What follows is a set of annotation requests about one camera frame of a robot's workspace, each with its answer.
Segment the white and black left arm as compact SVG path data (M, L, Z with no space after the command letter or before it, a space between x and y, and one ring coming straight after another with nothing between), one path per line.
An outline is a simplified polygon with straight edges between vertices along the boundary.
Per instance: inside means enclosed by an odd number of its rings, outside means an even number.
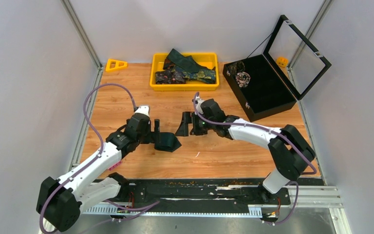
M150 131L147 106L141 106L127 124L102 141L100 148L88 159L57 179L46 178L37 201L41 231L47 233L44 220L49 221L56 231L64 232L94 205L111 198L125 201L130 196L130 189L129 182L122 175L112 173L101 182L94 183L94 180L133 152Z

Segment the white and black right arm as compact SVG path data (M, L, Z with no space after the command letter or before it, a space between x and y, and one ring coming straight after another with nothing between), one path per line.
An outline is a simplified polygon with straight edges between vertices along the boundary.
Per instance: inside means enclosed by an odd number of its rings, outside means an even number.
M312 164L316 153L295 126L267 127L226 115L214 99L195 97L193 107L193 112L183 112L176 136L203 136L213 130L220 137L252 143L270 152L275 168L258 191L262 202L272 203L283 186L307 173L306 168L310 167L312 174L317 172Z

